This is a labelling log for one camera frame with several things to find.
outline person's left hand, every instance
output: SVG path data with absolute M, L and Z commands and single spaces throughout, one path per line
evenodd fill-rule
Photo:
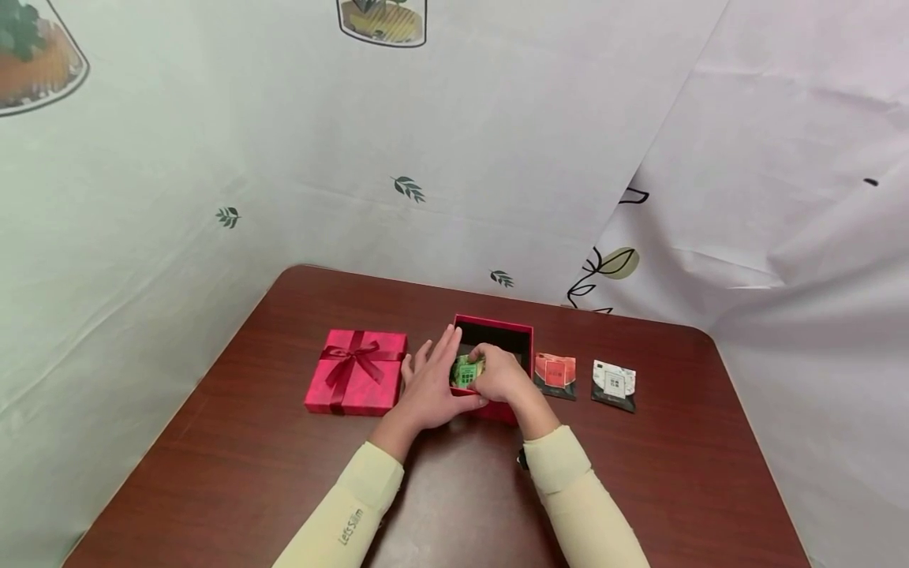
M 408 354 L 401 367 L 405 389 L 398 407 L 420 430 L 447 424 L 458 414 L 486 405 L 480 396 L 454 396 L 449 388 L 448 374 L 461 344 L 461 328 L 448 325 L 433 354 L 428 355 L 432 344 L 427 341 L 416 355 Z
M 457 357 L 461 329 L 449 325 L 432 354 L 427 341 L 413 357 L 408 354 L 401 366 L 405 390 L 401 400 L 376 426 L 369 441 L 404 463 L 417 434 L 427 428 L 447 424 L 458 414 L 486 406 L 479 395 L 454 396 L 448 373 Z

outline plant illustration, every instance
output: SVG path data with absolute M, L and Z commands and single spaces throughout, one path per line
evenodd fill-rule
M 568 291 L 568 301 L 575 308 L 577 307 L 577 303 L 574 301 L 575 298 L 586 296 L 596 288 L 596 284 L 584 284 L 584 281 L 588 278 L 594 274 L 602 274 L 612 280 L 627 278 L 634 272 L 641 260 L 641 255 L 628 246 L 616 249 L 606 257 L 603 257 L 600 251 L 594 247 L 594 254 L 596 255 L 596 263 L 589 258 L 585 260 L 581 270 L 587 274 L 574 283 L 574 286 Z M 613 308 L 600 308 L 592 311 L 601 314 L 611 314 Z
M 493 279 L 493 282 L 505 288 L 514 288 L 514 280 L 504 270 L 491 270 L 489 277 Z
M 218 221 L 225 227 L 233 229 L 236 227 L 236 220 L 240 218 L 240 215 L 233 207 L 222 207 L 221 209 L 218 209 L 218 213 L 215 217 L 217 217 Z
M 0 0 L 0 116 L 60 100 L 87 73 L 88 63 L 48 0 Z
M 426 41 L 427 0 L 335 0 L 345 34 L 370 44 L 418 47 Z
M 21 62 L 31 61 L 35 51 L 47 47 L 38 31 L 38 10 L 19 0 L 0 0 L 0 53 Z
M 408 199 L 413 199 L 417 203 L 425 203 L 426 198 L 423 197 L 423 189 L 416 184 L 411 178 L 402 175 L 401 177 L 393 177 L 395 180 L 395 190 L 401 195 L 406 195 Z
M 384 8 L 388 5 L 389 2 L 401 5 L 404 2 L 407 2 L 407 0 L 354 0 L 356 7 L 360 8 L 360 11 L 364 14 L 367 14 L 370 10 L 378 5 Z

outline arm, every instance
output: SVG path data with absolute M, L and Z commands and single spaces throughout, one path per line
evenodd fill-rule
M 273 568 L 357 568 L 363 562 L 401 486 L 402 463 L 416 436 L 486 404 L 479 396 L 455 397 L 448 388 L 460 342 L 461 330 L 449 325 L 431 356 L 432 342 L 426 342 L 413 360 L 405 357 L 401 401 L 357 450 Z
M 508 353 L 479 345 L 486 371 L 474 388 L 490 400 L 508 402 L 524 434 L 524 453 L 536 491 L 572 568 L 648 568 L 641 545 L 622 512 L 596 478 L 571 429 L 536 390 Z

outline green item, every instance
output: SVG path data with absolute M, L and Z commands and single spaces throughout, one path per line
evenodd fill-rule
M 0 53 L 12 54 L 22 62 L 31 61 L 36 50 L 44 49 L 38 31 L 38 11 L 20 0 L 0 0 Z
M 485 367 L 483 359 L 470 363 L 467 361 L 467 356 L 459 355 L 452 365 L 451 385 L 455 388 L 467 388 Z

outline tabletop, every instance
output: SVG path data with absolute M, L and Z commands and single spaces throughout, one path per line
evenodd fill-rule
M 532 325 L 537 352 L 577 359 L 577 401 L 548 400 L 653 568 L 808 567 L 706 334 L 296 266 L 65 568 L 269 568 L 378 420 L 303 407 L 328 330 L 403 332 L 418 346 L 455 314 Z M 636 370 L 636 414 L 591 400 L 594 359 Z M 519 448 L 514 428 L 464 417 L 421 434 L 364 566 L 566 566 Z

